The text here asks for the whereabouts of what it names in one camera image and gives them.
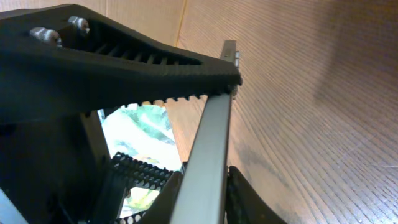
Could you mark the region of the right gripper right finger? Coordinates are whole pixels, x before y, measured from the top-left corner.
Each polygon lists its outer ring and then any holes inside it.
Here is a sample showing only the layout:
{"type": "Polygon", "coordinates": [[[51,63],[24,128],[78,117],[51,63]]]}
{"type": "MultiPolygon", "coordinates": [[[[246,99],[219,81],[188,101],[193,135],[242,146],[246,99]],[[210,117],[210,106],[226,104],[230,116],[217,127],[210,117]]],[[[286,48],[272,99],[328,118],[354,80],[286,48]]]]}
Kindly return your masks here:
{"type": "Polygon", "coordinates": [[[235,166],[229,167],[226,185],[228,224],[286,224],[257,194],[235,166]]]}

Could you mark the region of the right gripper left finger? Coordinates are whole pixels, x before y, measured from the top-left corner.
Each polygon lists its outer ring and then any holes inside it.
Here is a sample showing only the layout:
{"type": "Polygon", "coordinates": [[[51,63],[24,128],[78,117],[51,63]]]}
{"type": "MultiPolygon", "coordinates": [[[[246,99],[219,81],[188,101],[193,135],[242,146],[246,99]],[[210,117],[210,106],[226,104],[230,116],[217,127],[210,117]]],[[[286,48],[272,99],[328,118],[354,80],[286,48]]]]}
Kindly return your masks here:
{"type": "Polygon", "coordinates": [[[1,13],[1,122],[229,93],[233,62],[158,42],[77,4],[1,13]]]}

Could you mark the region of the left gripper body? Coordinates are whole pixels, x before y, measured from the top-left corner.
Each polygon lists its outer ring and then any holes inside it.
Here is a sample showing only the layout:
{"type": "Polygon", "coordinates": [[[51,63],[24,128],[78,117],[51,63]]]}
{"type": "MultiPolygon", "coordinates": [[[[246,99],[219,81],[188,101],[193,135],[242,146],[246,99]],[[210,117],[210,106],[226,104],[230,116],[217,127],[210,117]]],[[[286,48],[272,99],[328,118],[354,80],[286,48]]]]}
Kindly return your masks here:
{"type": "Polygon", "coordinates": [[[109,223],[123,201],[97,112],[1,126],[1,223],[109,223]]]}

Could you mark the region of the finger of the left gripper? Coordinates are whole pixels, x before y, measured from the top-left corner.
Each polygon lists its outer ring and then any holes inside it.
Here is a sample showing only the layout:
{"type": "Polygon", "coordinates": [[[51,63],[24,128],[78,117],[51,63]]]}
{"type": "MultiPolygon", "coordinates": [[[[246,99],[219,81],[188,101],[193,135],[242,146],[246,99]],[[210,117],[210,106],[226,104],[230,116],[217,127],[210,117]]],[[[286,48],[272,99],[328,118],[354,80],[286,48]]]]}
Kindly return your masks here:
{"type": "Polygon", "coordinates": [[[183,174],[174,172],[149,209],[124,218],[117,218],[113,224],[168,224],[174,209],[183,174]]]}
{"type": "Polygon", "coordinates": [[[147,210],[120,217],[123,201],[134,187],[161,191],[173,171],[117,152],[110,160],[90,223],[139,223],[147,210]]]}

